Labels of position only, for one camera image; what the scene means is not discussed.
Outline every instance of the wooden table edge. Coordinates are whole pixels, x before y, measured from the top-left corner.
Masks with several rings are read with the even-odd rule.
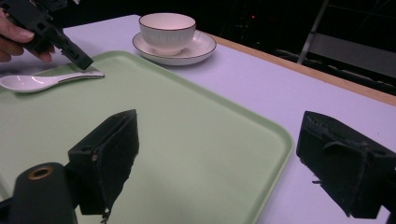
[[[342,79],[340,77],[331,76],[327,73],[320,72],[313,68],[309,68],[309,67],[297,64],[297,63],[293,63],[293,62],[278,58],[274,55],[259,51],[257,49],[252,49],[252,48],[240,45],[238,43],[235,43],[233,41],[230,41],[230,40],[227,40],[227,39],[215,36],[215,35],[210,35],[210,36],[212,36],[218,44],[221,44],[225,47],[244,52],[246,54],[263,59],[270,63],[275,63],[282,67],[288,68],[292,71],[295,71],[295,72],[304,74],[306,76],[324,81],[326,83],[332,84],[334,86],[343,88],[348,91],[356,92],[357,94],[369,97],[371,99],[375,99],[382,103],[396,106],[396,96],[393,96],[391,94],[388,94],[388,93],[385,93],[382,91],[377,91],[377,90],[362,86],[360,84]]]

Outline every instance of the table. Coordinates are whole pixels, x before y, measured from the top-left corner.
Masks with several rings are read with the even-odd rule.
[[[139,32],[138,18],[131,15],[67,28],[64,32],[90,56],[110,50],[139,55],[131,42]],[[215,38],[219,44],[207,60],[164,68],[280,124],[295,143],[303,114],[310,110],[339,119],[396,150],[396,97]],[[42,63],[26,53],[11,63],[1,64],[0,76],[30,74],[66,63],[69,61],[60,52],[53,55],[52,63]],[[386,209],[380,211],[376,220],[346,217],[320,186],[312,184],[313,180],[314,175],[293,152],[259,223],[386,222]]]

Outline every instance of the dark background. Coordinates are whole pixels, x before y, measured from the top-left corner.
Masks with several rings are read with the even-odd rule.
[[[131,14],[177,12],[195,18],[198,30],[297,62],[321,4],[318,0],[81,0],[78,6],[70,1],[69,7],[51,15],[68,27]],[[396,52],[396,0],[331,0],[318,31]],[[396,94],[395,78],[311,53],[307,57],[306,66]],[[342,69],[330,69],[329,64]],[[351,76],[349,71],[359,75]]]

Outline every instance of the white teacup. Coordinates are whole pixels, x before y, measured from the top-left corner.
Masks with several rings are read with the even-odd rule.
[[[144,40],[163,56],[179,54],[194,37],[195,19],[177,13],[153,13],[139,19]]]

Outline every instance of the white saucer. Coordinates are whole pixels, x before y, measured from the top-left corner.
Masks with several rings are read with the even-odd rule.
[[[167,65],[187,65],[201,62],[213,53],[217,45],[216,41],[210,35],[200,31],[195,31],[191,43],[179,54],[174,56],[159,55],[155,49],[146,43],[140,33],[134,36],[132,43],[144,58],[155,63]]]

